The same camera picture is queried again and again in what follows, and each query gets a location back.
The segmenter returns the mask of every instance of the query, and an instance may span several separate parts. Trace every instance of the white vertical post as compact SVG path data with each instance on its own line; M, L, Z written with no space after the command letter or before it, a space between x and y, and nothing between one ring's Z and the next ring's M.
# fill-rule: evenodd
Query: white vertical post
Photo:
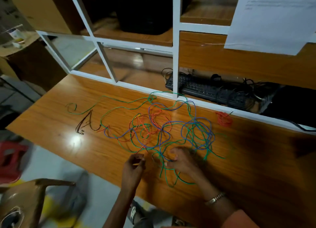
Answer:
M71 67L69 66L69 64L67 63L67 61L64 59L64 57L60 54L60 52L58 51L58 49L55 47L55 45L53 44L52 41L50 41L50 39L48 38L47 35L42 35L39 32L37 32L39 34L39 36L43 39L43 41L46 43L47 47L53 52L53 54L55 55L55 58L58 59L58 61L60 62L60 64L62 65L62 69L66 72L66 74L70 73Z
M180 36L180 16L182 11L182 0L173 0L173 92L178 93L178 75L179 75L179 36Z
M93 32L92 32L92 28L93 28L93 25L92 25L92 22L90 20L90 17L86 11L86 8L84 7L84 4L82 2L82 0L72 0L73 3L75 4L76 8L77 8L77 11L95 45L95 47L97 48L97 51L107 69L107 72L109 73L111 79L114 81L114 82L117 82L117 79L116 79L116 76L113 72L113 69L111 67L111 65L109 64L109 59L107 58L105 52L104 52L104 48L102 46L102 44L100 42L97 42L94 35L93 35Z

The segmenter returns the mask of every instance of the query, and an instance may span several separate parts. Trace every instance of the chair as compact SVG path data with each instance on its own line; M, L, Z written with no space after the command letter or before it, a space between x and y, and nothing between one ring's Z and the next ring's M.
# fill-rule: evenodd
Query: chair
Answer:
M43 209L46 187L75 185L75 182L43 178L11 188L2 187L0 189L3 193L0 202L1 227L6 227L5 223L10 225L14 223L14 227L17 228L36 228Z
M15 142L0 142L0 184L12 183L20 179L22 173L19 170L20 155L27 149L27 146ZM13 150L13 153L5 155L8 150Z

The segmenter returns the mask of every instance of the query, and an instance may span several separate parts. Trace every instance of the white paper sheet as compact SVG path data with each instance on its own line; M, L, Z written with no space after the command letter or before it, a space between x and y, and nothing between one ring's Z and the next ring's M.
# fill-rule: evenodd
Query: white paper sheet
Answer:
M297 55L316 31L316 0L239 0L224 48Z

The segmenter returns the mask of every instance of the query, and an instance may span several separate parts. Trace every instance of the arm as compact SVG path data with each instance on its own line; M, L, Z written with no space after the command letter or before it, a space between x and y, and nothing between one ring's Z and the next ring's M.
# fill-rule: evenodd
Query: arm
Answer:
M128 209L135 196L144 169L145 159L143 154L133 154L124 163L121 191L103 228L122 228L124 226Z
M167 162L167 166L188 174L199 186L206 202L221 192L205 177L187 149L173 148L171 153L176 154L176 159L175 161ZM235 205L227 197L218 199L209 207L218 216L221 224L237 210Z

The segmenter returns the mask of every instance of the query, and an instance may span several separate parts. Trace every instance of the wristwatch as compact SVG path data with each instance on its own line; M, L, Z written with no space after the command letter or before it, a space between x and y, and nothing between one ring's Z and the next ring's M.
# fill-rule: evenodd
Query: wristwatch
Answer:
M205 202L205 205L207 205L207 206L213 205L217 200L219 200L223 196L225 196L225 192L221 192L220 194L218 194L217 196L215 196L214 198L212 198L208 202Z

